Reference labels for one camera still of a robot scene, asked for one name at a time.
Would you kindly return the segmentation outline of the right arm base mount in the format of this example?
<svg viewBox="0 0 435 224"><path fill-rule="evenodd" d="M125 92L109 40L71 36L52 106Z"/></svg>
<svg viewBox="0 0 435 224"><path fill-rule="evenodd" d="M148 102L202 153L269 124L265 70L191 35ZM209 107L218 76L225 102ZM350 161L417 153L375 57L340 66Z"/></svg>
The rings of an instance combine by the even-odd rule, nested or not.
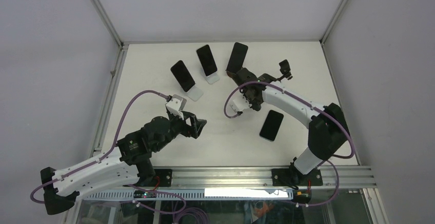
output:
<svg viewBox="0 0 435 224"><path fill-rule="evenodd" d="M319 169L313 169L308 174L303 175L297 170L291 170L289 168L274 168L271 169L271 178L272 184L275 187L307 187L308 185L323 185L323 178Z"/></svg>

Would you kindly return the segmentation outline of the black tall clamp stand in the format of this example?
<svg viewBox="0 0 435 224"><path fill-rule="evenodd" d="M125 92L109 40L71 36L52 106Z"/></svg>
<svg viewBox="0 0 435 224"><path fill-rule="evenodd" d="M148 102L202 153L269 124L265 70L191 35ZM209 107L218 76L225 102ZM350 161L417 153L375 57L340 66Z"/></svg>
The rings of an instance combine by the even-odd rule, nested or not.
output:
<svg viewBox="0 0 435 224"><path fill-rule="evenodd" d="M271 80L273 82L278 81L281 82L284 79L290 80L293 78L293 75L291 73L291 67L289 64L289 61L287 59L279 62L279 66L280 66L280 73L282 74L280 77L278 78L272 78Z"/></svg>

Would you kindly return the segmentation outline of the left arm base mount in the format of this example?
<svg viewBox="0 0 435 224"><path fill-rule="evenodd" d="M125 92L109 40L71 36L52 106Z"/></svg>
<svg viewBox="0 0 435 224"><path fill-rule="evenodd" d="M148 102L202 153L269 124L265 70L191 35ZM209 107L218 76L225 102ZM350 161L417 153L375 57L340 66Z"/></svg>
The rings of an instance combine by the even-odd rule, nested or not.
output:
<svg viewBox="0 0 435 224"><path fill-rule="evenodd" d="M173 170L169 168L155 169L155 175L150 180L141 180L133 184L137 187L170 187L172 185Z"/></svg>

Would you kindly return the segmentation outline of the black phone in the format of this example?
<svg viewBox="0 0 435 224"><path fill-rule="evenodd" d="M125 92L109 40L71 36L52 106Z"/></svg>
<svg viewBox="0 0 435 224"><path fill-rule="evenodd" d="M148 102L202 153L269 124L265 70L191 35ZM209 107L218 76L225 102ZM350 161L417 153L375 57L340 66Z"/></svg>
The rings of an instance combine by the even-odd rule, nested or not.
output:
<svg viewBox="0 0 435 224"><path fill-rule="evenodd" d="M170 71L184 92L188 92L195 85L192 75L182 60L177 61L170 68Z"/></svg>
<svg viewBox="0 0 435 224"><path fill-rule="evenodd" d="M205 73L205 76L210 76L217 72L216 62L211 52L209 45L204 45L196 50L197 56Z"/></svg>
<svg viewBox="0 0 435 224"><path fill-rule="evenodd" d="M259 136L267 141L275 141L283 119L282 113L270 110L260 129Z"/></svg>
<svg viewBox="0 0 435 224"><path fill-rule="evenodd" d="M226 71L237 73L243 67L244 60L248 51L248 46L241 43L234 43Z"/></svg>

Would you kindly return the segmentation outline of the white folding phone stand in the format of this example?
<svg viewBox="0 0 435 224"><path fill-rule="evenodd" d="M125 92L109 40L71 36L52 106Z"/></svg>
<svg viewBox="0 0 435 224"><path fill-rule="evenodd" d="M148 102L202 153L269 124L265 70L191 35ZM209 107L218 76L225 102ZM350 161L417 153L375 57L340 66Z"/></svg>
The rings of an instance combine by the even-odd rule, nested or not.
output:
<svg viewBox="0 0 435 224"><path fill-rule="evenodd" d="M212 74L206 76L205 80L207 81L208 84L212 85L220 80L220 76L218 75L217 72L215 72L215 73L212 73Z"/></svg>

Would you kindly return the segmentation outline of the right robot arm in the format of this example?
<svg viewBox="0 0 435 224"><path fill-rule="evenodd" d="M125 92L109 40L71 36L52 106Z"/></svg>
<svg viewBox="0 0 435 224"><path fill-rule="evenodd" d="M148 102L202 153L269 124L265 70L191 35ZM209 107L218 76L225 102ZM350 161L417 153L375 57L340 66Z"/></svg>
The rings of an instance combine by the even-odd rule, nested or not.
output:
<svg viewBox="0 0 435 224"><path fill-rule="evenodd" d="M226 100L235 116L248 108L258 111L266 103L291 115L308 129L307 148L289 167L289 178L293 184L303 185L313 169L335 157L336 151L345 142L351 142L341 107L335 103L326 106L307 101L287 90L281 81L292 77L289 70L283 70L282 76L275 78L269 74L256 76L247 68L242 68L230 77L242 95L241 100Z"/></svg>

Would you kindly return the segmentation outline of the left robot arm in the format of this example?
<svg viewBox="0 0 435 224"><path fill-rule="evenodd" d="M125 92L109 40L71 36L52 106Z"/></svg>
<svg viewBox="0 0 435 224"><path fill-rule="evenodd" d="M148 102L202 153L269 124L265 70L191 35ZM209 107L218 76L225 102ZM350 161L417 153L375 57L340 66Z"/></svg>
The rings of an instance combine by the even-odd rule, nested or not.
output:
<svg viewBox="0 0 435 224"><path fill-rule="evenodd" d="M64 170L41 170L47 214L71 209L85 197L107 189L135 185L154 186L155 170L150 161L177 136L197 139L207 121L183 112L183 117L157 116L137 131L118 140L111 152L102 153Z"/></svg>

